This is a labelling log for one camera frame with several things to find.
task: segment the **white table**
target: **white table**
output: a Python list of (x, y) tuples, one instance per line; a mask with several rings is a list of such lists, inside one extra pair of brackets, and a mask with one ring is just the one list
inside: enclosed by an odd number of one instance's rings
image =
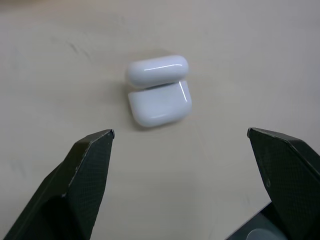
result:
[[(113, 128), (93, 240), (223, 240), (269, 197), (248, 127), (320, 152), (320, 1), (0, 3), (0, 238), (73, 143)], [(180, 54), (185, 120), (143, 129), (124, 69)]]

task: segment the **beige table surface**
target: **beige table surface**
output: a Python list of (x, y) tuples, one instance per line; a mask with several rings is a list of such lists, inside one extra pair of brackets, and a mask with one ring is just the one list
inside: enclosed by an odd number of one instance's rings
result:
[[(319, 0), (0, 2), (0, 237), (85, 135), (113, 128), (93, 240), (223, 240), (269, 202), (248, 127), (320, 152)], [(180, 54), (193, 109), (138, 127), (130, 61)]]

